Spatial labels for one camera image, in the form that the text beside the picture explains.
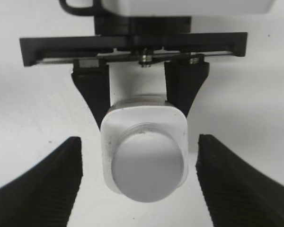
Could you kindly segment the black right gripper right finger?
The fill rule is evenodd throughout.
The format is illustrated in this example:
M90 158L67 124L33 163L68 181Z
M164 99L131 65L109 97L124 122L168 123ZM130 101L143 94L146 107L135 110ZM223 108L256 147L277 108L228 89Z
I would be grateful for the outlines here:
M284 227L284 186L201 134L196 174L215 227Z

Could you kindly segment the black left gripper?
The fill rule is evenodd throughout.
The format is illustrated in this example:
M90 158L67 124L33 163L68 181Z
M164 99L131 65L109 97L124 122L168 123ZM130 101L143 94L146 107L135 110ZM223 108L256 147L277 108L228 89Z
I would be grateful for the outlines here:
M150 54L156 50L230 52L244 57L248 33L192 33L191 17L94 18L95 35L77 37L20 38L25 67L45 59L70 60L96 57L114 50ZM167 101L188 116L198 91L209 75L210 64L165 62ZM109 66L83 68L73 65L72 81L88 105L97 126L111 107Z

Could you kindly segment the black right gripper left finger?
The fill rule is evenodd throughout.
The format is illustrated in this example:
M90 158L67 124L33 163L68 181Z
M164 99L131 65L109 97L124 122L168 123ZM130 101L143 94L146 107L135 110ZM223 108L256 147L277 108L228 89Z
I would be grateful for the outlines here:
M0 188L0 227L65 227L83 177L81 139L69 137Z

